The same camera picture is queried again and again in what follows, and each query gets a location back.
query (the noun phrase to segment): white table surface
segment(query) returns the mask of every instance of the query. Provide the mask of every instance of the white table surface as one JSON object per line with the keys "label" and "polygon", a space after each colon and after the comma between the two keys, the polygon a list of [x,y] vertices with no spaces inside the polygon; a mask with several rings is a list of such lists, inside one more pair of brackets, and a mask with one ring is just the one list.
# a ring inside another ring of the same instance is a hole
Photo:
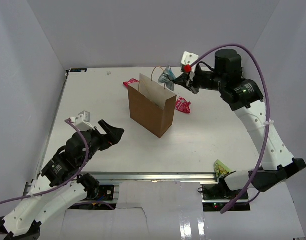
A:
{"label": "white table surface", "polygon": [[[82,111],[91,113],[93,126],[99,126],[98,121],[103,119],[125,129],[120,143],[98,152],[84,172],[212,173],[217,159],[231,170],[249,170],[255,166],[257,150],[218,92],[201,90],[194,95],[175,86],[177,96],[191,102],[191,114],[175,111],[173,125],[161,139],[132,120],[123,82],[138,79],[140,73],[150,77],[152,70],[153,67],[88,68],[87,72],[71,72],[43,166],[74,134],[64,120]],[[173,72],[176,76],[181,74],[180,68],[173,68]],[[161,74],[162,70],[156,69],[153,80],[157,81]]]}

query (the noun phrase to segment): cable tie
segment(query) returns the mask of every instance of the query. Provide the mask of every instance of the cable tie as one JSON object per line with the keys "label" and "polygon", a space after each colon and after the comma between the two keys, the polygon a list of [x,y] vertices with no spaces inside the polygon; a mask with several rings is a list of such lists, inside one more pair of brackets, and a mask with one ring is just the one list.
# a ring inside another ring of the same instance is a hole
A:
{"label": "cable tie", "polygon": [[274,120],[270,120],[269,122],[268,121],[264,122],[264,127],[271,125],[271,124],[274,124]]}
{"label": "cable tie", "polygon": [[34,194],[36,194],[36,193],[33,193],[33,192],[28,192],[28,196],[31,196],[31,199],[33,199],[33,198],[37,198],[36,196],[34,196]]}
{"label": "cable tie", "polygon": [[71,122],[71,123],[76,123],[77,122],[77,118],[76,117],[74,117],[74,116],[71,116],[70,118],[69,118],[69,121]]}

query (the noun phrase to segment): white wall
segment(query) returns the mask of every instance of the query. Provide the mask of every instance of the white wall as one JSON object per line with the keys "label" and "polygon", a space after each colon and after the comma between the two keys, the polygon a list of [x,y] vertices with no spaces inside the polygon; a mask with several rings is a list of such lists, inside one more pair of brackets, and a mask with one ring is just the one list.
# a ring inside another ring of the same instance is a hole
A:
{"label": "white wall", "polygon": [[[269,87],[271,116],[288,149],[306,161],[306,0],[282,0],[254,54]],[[251,61],[246,76],[259,79]],[[306,169],[287,185],[306,236]]]}
{"label": "white wall", "polygon": [[202,54],[230,42],[252,50],[279,0],[28,2],[69,69],[178,66],[184,51]]}
{"label": "white wall", "polygon": [[[0,0],[0,201],[31,182],[64,81],[27,1]],[[0,206],[0,216],[17,204]]]}

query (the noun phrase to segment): brown paper bag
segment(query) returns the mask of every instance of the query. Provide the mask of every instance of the brown paper bag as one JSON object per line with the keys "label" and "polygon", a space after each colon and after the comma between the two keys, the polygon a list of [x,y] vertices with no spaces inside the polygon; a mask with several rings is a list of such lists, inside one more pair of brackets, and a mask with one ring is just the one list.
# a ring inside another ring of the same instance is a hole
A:
{"label": "brown paper bag", "polygon": [[172,126],[177,95],[143,74],[127,89],[131,119],[161,138]]}

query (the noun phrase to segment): white plastic panel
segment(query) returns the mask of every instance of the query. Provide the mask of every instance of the white plastic panel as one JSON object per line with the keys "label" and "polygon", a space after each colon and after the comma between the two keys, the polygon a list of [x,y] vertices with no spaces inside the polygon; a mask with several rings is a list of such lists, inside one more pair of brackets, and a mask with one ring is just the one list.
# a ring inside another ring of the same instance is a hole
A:
{"label": "white plastic panel", "polygon": [[142,209],[151,239],[205,240],[199,187],[198,182],[124,182],[116,208]]}
{"label": "white plastic panel", "polygon": [[[0,0],[0,201],[22,196],[34,177],[64,81],[27,1]],[[18,204],[0,205],[0,217]]]}
{"label": "white plastic panel", "polygon": [[[192,191],[185,189],[185,191],[187,195],[184,198],[190,199],[195,189],[192,189]],[[249,189],[248,192],[252,197],[257,190]],[[152,189],[141,188],[141,191],[138,191],[137,186],[133,190],[128,188],[127,193],[129,193],[128,196],[124,195],[121,198],[131,199],[135,196],[150,195]],[[151,200],[146,199],[147,202],[139,200],[136,202],[137,205],[129,205],[129,207],[137,208],[115,209],[114,211],[68,210],[63,221],[59,218],[55,221],[56,224],[51,223],[50,227],[43,230],[41,239],[80,240],[98,239],[99,236],[103,240],[181,239],[180,221],[170,222],[169,214],[174,216],[173,211],[168,212],[166,210],[164,214],[160,215],[158,222],[150,222],[154,217],[149,215],[150,210],[145,212],[140,208],[145,203],[151,204],[151,210],[156,209],[158,212],[160,204],[165,206],[170,199],[175,199],[174,195],[170,194],[168,196],[165,191],[160,192],[161,196],[159,192],[155,191],[154,193]],[[197,204],[194,197],[190,204],[192,205],[189,205],[188,208]],[[285,183],[260,194],[258,199],[251,203],[251,211],[227,212],[225,214],[204,212],[204,223],[207,240],[291,240],[304,237],[297,212]],[[149,235],[148,225],[157,227],[151,235],[152,238]]]}
{"label": "white plastic panel", "polygon": [[[276,130],[296,158],[306,161],[306,0],[281,0],[254,49]],[[245,76],[258,80],[252,61]],[[306,169],[287,181],[306,236]]]}
{"label": "white plastic panel", "polygon": [[70,69],[180,66],[184,51],[202,55],[227,43],[252,50],[279,0],[28,2],[62,65]]}

